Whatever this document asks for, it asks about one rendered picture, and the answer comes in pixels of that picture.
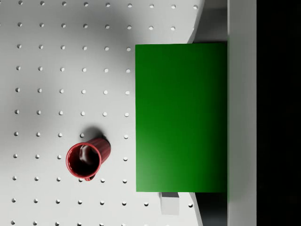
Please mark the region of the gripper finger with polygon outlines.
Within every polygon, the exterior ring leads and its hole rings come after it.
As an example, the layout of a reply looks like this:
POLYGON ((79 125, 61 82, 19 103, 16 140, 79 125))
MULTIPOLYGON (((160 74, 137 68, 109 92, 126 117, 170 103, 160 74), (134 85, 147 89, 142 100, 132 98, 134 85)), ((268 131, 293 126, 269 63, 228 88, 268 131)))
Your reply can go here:
POLYGON ((191 0, 196 13, 188 43, 227 42, 228 0, 191 0))
POLYGON ((198 226, 228 226, 226 193, 190 193, 198 226))

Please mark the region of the green cube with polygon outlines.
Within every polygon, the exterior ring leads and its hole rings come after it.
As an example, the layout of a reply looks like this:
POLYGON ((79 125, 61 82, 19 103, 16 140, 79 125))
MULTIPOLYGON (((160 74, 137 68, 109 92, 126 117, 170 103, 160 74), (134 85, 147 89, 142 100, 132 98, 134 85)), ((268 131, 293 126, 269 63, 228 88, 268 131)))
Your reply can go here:
POLYGON ((135 47, 136 189, 227 190, 227 45, 135 47))

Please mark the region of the grey cube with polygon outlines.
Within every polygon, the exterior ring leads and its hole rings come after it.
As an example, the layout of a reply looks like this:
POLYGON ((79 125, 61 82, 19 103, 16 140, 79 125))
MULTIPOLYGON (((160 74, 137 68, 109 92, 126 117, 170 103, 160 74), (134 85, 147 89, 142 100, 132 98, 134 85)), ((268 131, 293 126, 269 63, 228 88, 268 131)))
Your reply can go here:
POLYGON ((180 198, 177 192, 160 193, 161 213, 163 215, 179 215, 180 198))

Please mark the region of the red mug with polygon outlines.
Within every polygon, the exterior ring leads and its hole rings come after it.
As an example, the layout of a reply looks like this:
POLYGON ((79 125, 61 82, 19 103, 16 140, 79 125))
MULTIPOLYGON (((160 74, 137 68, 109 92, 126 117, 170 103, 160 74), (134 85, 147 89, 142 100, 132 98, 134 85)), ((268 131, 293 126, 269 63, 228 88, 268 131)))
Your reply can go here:
POLYGON ((73 145, 66 154, 66 167, 75 177, 92 180, 111 153, 109 141, 102 137, 73 145))

